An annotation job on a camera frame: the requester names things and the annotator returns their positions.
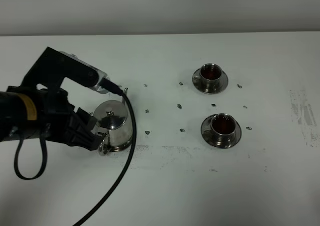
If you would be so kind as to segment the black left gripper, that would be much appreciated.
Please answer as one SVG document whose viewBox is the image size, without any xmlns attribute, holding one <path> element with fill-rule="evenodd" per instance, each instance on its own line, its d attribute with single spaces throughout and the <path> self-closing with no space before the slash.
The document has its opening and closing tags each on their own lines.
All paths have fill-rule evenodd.
<svg viewBox="0 0 320 226">
<path fill-rule="evenodd" d="M 48 88 L 42 88 L 37 92 L 40 101 L 38 115 L 41 122 L 41 143 L 51 141 L 70 147 L 78 146 L 89 151 L 98 149 L 103 138 L 90 132 L 98 121 L 94 116 L 79 107 L 75 114 L 86 128 L 81 125 L 68 128 L 75 108 L 68 101 L 68 92 L 62 88 L 55 93 L 50 92 Z"/>
</svg>

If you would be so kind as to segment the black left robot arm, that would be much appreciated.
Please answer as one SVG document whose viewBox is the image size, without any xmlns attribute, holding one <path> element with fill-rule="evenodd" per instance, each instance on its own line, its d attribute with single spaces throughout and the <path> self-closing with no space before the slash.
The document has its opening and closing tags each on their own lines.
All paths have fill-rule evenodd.
<svg viewBox="0 0 320 226">
<path fill-rule="evenodd" d="M 58 89 L 9 86 L 0 94 L 0 139 L 17 140 L 19 133 L 25 139 L 39 138 L 97 150 L 103 139 L 92 133 L 96 119 L 68 101 L 68 93 Z"/>
</svg>

